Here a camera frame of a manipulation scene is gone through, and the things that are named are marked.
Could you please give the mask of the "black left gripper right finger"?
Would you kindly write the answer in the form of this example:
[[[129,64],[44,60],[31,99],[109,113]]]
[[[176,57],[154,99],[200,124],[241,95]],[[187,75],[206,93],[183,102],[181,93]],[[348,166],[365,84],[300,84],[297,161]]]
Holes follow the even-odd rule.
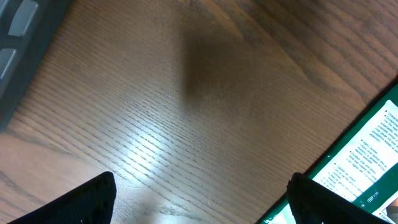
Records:
[[[299,172],[287,184],[287,200],[298,224],[387,224]]]

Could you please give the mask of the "green white 3M package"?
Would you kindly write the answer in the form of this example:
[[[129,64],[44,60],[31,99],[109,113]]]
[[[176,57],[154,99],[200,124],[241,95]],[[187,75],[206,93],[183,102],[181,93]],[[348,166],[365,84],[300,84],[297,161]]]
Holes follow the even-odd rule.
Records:
[[[387,223],[397,223],[397,82],[303,175]],[[258,223],[297,223],[287,192]]]

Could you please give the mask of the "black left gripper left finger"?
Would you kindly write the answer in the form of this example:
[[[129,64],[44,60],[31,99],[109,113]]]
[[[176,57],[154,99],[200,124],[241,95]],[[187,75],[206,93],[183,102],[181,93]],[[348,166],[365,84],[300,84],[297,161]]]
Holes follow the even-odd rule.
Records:
[[[106,171],[9,224],[110,224],[116,193],[114,175]]]

